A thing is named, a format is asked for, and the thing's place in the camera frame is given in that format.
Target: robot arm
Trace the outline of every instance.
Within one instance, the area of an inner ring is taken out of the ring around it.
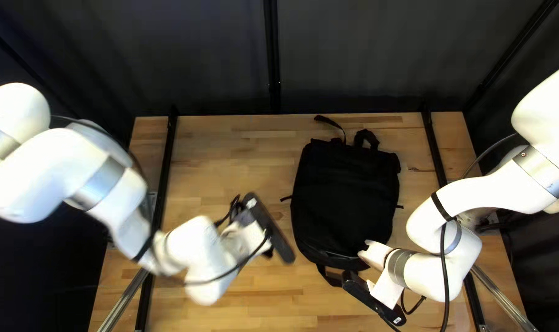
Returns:
[[[21,83],[0,87],[1,218],[39,222],[64,201],[104,223],[118,249],[153,274],[187,269],[186,292],[203,305],[224,294],[246,260],[273,247],[293,262],[254,194],[222,234],[208,218],[196,217],[168,234],[152,235],[138,209],[147,185],[127,153],[92,122],[48,129],[49,120],[48,104],[36,89]],[[150,249],[143,251],[147,242]]]
[[[455,181],[439,189],[408,219],[406,230],[414,243],[433,254],[444,247],[450,298],[457,297],[462,281],[482,248],[480,239],[451,217],[473,208],[506,208],[521,213],[559,211],[559,71],[532,90],[512,115],[513,127],[530,146],[488,176]],[[393,309],[406,287],[443,302],[443,272],[439,256],[392,249],[367,241],[359,257],[383,271],[371,295]]]

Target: cable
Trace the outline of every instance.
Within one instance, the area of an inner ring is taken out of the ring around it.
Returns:
[[[400,306],[402,307],[402,312],[407,315],[414,313],[425,299],[426,297],[421,295],[421,298],[417,301],[417,303],[409,311],[406,311],[406,308],[404,307],[404,289],[402,289],[402,294],[400,295]]]
[[[236,195],[234,197],[234,199],[232,199],[232,201],[230,202],[230,209],[228,210],[228,213],[226,213],[224,218],[214,222],[214,226],[216,226],[216,228],[218,228],[226,219],[228,219],[228,217],[230,217],[230,214],[232,213],[234,208],[236,208],[237,204],[239,203],[239,199],[240,199],[240,195]]]
[[[168,245],[167,245],[167,241],[168,241],[168,236],[171,232],[169,231],[166,235],[165,235],[165,239],[164,239],[164,247],[165,247],[165,252],[167,253],[167,256],[172,257],[173,259],[175,259],[174,256],[170,255],[167,251]],[[229,269],[228,271],[224,272],[223,274],[212,278],[210,280],[203,280],[203,281],[184,281],[183,282],[183,286],[196,286],[196,285],[205,285],[207,283],[211,283],[213,281],[216,281],[218,279],[222,279],[225,276],[231,274],[232,272],[236,271],[237,269],[243,267],[246,265],[246,263],[249,262],[249,260],[251,258],[253,258],[257,252],[263,247],[263,245],[265,244],[265,242],[267,242],[267,240],[269,240],[269,238],[271,237],[271,232],[266,229],[263,233],[265,236],[263,237],[263,240],[261,241],[261,243],[259,244],[259,246],[252,252],[250,253],[248,256],[246,256],[246,258],[244,258],[243,260],[241,260],[239,263],[237,263],[233,268]]]
[[[463,179],[467,176],[468,173],[470,173],[470,171],[474,168],[474,165],[476,165],[482,158],[484,158],[485,155],[487,155],[489,152],[491,152],[492,150],[494,150],[496,147],[498,147],[499,145],[501,145],[504,141],[509,140],[510,138],[512,138],[513,136],[517,135],[516,132],[510,134],[509,136],[502,138],[500,140],[498,140],[495,144],[491,145],[488,149],[484,150],[483,153],[481,153],[478,158],[476,158],[471,164],[470,166],[467,167],[466,171],[464,172],[464,174],[462,175],[462,177],[460,179]]]
[[[390,326],[390,328],[392,330],[394,330],[395,332],[400,332],[400,330],[394,324],[392,324],[389,320],[384,318],[384,316],[380,315],[380,318],[382,318],[382,320],[384,320],[388,324],[388,326]]]
[[[447,280],[447,266],[445,265],[445,226],[447,222],[441,227],[441,241],[439,243],[439,256],[441,257],[441,269],[443,270],[443,287],[445,289],[445,309],[443,312],[443,322],[441,323],[440,332],[445,332],[447,328],[447,319],[449,318],[449,281]]]

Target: black backpack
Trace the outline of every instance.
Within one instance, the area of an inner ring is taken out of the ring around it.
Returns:
[[[343,130],[327,117],[314,119]],[[344,140],[312,139],[306,144],[290,205],[298,249],[336,287],[341,281],[327,276],[325,267],[354,272],[369,268],[357,252],[367,249],[366,239],[388,241],[399,195],[398,156],[378,151],[380,142],[367,129],[357,132],[353,146]],[[364,140],[370,148],[363,147]]]

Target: black metal frame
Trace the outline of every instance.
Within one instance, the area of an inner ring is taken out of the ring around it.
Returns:
[[[281,109],[281,79],[279,71],[279,30],[277,0],[263,0],[265,13],[265,41],[267,43],[267,68],[269,72],[269,103],[271,110]]]
[[[559,3],[559,0],[545,0],[534,12],[534,14],[527,20],[527,23],[521,29],[519,34],[515,37],[511,45],[505,50],[502,56],[499,58],[494,67],[488,72],[486,77],[480,82],[476,87],[476,90],[468,99],[463,109],[464,112],[471,109],[479,100],[482,98],[484,93],[492,86],[492,84],[498,79],[501,73],[505,70],[508,64],[513,60],[513,58],[519,53],[523,48],[529,38],[536,32],[544,20],[548,17],[549,13],[552,12],[554,7]]]
[[[463,111],[466,112],[473,105],[475,105],[484,93],[492,86],[500,74],[505,70],[510,61],[517,55],[519,50],[523,48],[525,43],[534,34],[542,22],[548,17],[549,13],[554,9],[559,0],[545,0],[532,17],[528,20],[521,32],[515,37],[515,40],[505,50],[503,55],[486,75],[486,78],[475,89],[469,100],[465,103]],[[269,105],[271,113],[279,113],[282,108],[281,96],[281,72],[279,66],[279,30],[278,30],[278,7],[277,0],[263,0],[263,13],[265,16],[265,40],[267,46],[267,60],[268,60],[268,75],[269,75]],[[440,187],[447,184],[447,177],[445,176],[445,169],[439,154],[435,132],[433,131],[433,123],[431,120],[431,111],[428,109],[425,102],[419,106],[418,111],[421,112],[429,149],[431,150],[431,157],[433,165],[435,166],[435,173],[437,175],[438,184]],[[161,177],[159,179],[159,187],[157,194],[157,206],[154,212],[154,219],[152,221],[153,228],[160,228],[165,206],[165,195],[167,191],[168,173],[170,168],[170,161],[172,155],[172,147],[174,142],[175,131],[177,128],[177,112],[176,109],[171,111],[168,119],[167,142],[165,145],[165,156],[163,157],[163,167],[161,170]],[[142,286],[142,293],[140,296],[140,303],[138,305],[138,313],[136,316],[136,332],[144,332],[147,327],[147,318],[150,309],[150,297],[152,293],[152,286],[154,278],[152,275],[146,278]],[[470,273],[464,279],[464,287],[466,289],[467,299],[470,304],[472,318],[476,329],[479,326],[485,325],[482,308],[474,279]]]
[[[177,108],[173,106],[169,113],[167,122],[167,140],[165,142],[161,175],[158,179],[157,200],[151,225],[153,231],[161,228],[161,225],[163,224],[163,217],[166,206],[165,203],[167,200],[168,176],[169,170],[171,168],[172,149],[175,144],[175,133],[177,132],[178,115],[179,113],[177,111]],[[140,301],[138,303],[138,312],[136,313],[136,332],[144,332],[147,330],[153,284],[154,276],[152,274],[149,274],[142,284]]]
[[[423,126],[425,128],[425,134],[427,135],[429,150],[431,150],[431,158],[433,159],[433,165],[435,166],[437,182],[439,187],[443,187],[447,185],[447,177],[445,175],[445,168],[443,167],[441,155],[439,154],[439,147],[437,145],[437,139],[435,138],[435,132],[433,131],[431,111],[428,110],[427,105],[425,104],[422,106],[421,116],[423,117]],[[486,322],[484,321],[484,316],[482,315],[482,307],[480,306],[480,299],[478,298],[478,293],[476,292],[476,285],[474,285],[474,279],[472,278],[472,275],[470,275],[470,272],[468,272],[466,278],[464,278],[463,284],[466,289],[468,303],[470,304],[472,319],[474,319],[474,326],[476,327],[476,330],[478,330],[478,326],[485,325]]]

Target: wooden table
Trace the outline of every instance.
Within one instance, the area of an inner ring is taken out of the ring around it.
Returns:
[[[438,188],[433,162],[419,113],[328,115],[345,128],[349,140],[367,128],[376,133],[380,149],[396,152],[400,172],[399,204],[394,216],[391,247],[422,251],[408,239],[404,226],[410,213]],[[446,175],[458,179],[474,160],[466,124],[460,112],[433,114],[433,126]],[[166,134],[166,117],[136,118],[131,148],[156,190]],[[316,266],[293,242],[289,201],[302,148],[311,138],[330,139],[341,132],[313,121],[313,115],[180,117],[167,194],[163,230],[171,230],[196,215],[218,219],[237,193],[257,192],[297,253],[293,265],[277,257],[257,258],[213,306],[191,302],[179,286],[181,278],[158,277],[152,293],[151,331],[388,331],[372,310],[340,288],[329,286]],[[472,171],[471,176],[479,175]],[[477,264],[524,312],[519,291],[498,235],[482,237]],[[96,331],[138,267],[117,250],[108,250],[99,281],[90,331]],[[378,279],[373,269],[361,273]],[[490,294],[475,281],[484,316],[492,331],[517,331]],[[418,295],[407,292],[411,306]],[[134,330],[139,294],[115,330]],[[408,317],[403,331],[439,330],[443,304],[426,300]],[[475,331],[466,295],[451,303],[448,331]]]

